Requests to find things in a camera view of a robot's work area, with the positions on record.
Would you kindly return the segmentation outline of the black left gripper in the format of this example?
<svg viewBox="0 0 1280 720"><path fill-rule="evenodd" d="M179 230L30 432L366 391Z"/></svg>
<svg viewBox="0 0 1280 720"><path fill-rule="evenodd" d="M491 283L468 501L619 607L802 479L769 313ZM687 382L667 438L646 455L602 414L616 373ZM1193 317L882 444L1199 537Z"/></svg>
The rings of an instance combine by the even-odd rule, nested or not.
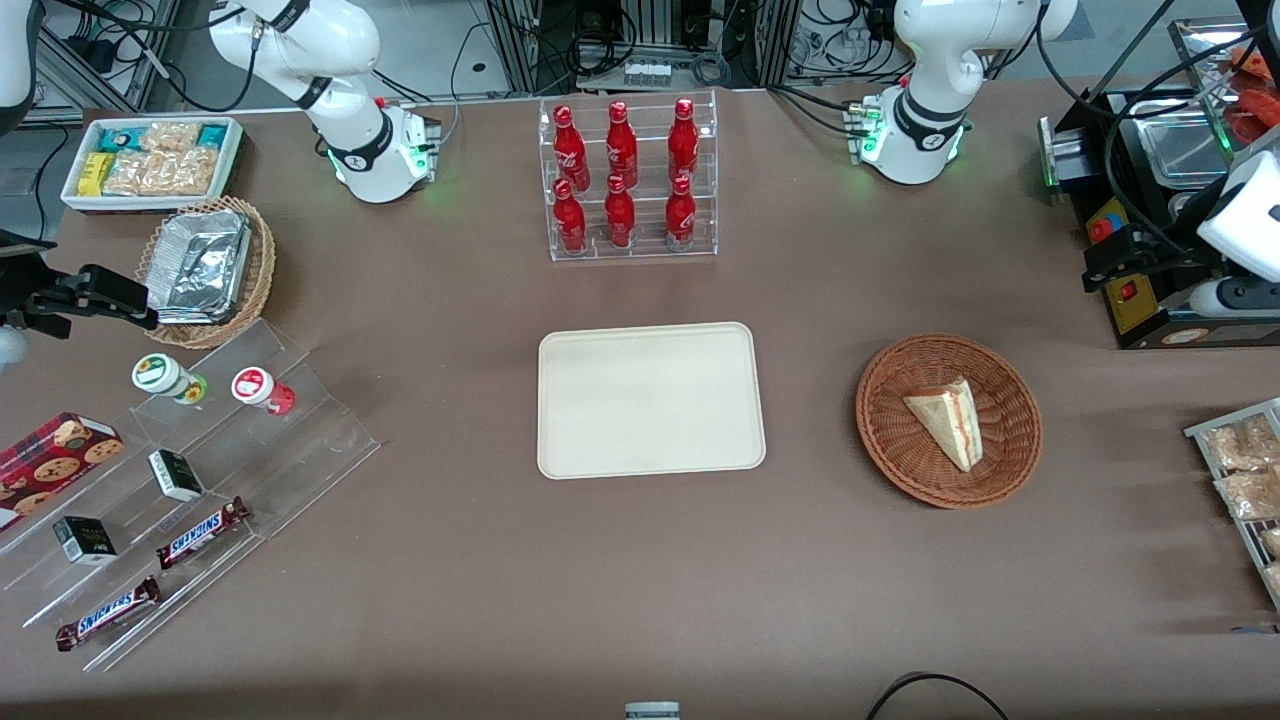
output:
<svg viewBox="0 0 1280 720"><path fill-rule="evenodd" d="M1085 249L1083 291L1094 293L1133 275L1155 275L1194 266L1212 266L1217 252L1194 231L1157 233L1144 225L1123 225Z"/></svg>

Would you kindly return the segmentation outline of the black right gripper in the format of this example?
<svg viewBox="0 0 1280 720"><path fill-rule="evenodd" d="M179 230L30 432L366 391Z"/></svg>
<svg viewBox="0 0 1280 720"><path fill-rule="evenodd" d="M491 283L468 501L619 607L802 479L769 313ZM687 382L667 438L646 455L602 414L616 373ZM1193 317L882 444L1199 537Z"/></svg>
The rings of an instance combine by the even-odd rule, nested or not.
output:
<svg viewBox="0 0 1280 720"><path fill-rule="evenodd" d="M1 232L1 314L3 325L36 331L55 340L70 336L74 316L105 316L127 322L143 331L155 331L157 314L148 306L143 284L97 264L79 269L78 281L55 272L44 255L58 246L54 241Z"/></svg>

